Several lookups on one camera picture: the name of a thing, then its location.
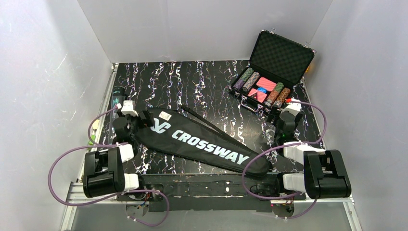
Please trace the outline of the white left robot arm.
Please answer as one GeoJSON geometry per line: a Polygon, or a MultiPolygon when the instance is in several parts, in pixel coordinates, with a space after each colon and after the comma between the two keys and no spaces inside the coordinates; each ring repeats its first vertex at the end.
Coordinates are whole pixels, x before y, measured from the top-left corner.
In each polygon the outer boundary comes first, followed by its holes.
{"type": "Polygon", "coordinates": [[[143,110],[139,115],[118,115],[111,122],[116,137],[114,147],[85,154],[83,191],[87,198],[129,192],[140,187],[138,174],[124,172],[123,163],[136,155],[136,133],[152,127],[153,113],[143,110]]]}

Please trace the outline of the black racket cover bag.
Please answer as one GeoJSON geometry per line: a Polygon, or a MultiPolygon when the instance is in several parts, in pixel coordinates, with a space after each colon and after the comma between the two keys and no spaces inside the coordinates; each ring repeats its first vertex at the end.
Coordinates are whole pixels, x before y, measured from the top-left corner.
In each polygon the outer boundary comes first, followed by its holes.
{"type": "Polygon", "coordinates": [[[184,107],[195,119],[184,116],[176,110],[154,107],[153,126],[140,128],[135,139],[147,148],[198,161],[234,172],[245,171],[247,175],[263,177],[270,162],[251,150],[192,109],[184,107]]]}

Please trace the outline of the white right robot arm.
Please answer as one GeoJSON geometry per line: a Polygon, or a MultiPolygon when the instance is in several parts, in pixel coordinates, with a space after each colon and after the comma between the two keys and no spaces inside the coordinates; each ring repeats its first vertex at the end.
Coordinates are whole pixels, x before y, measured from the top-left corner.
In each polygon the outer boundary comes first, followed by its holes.
{"type": "Polygon", "coordinates": [[[284,145],[277,154],[303,166],[302,172],[281,173],[280,186],[286,191],[306,193],[312,199],[349,197],[352,187],[341,152],[315,148],[295,139],[303,115],[283,111],[267,119],[275,127],[274,144],[284,145]]]}

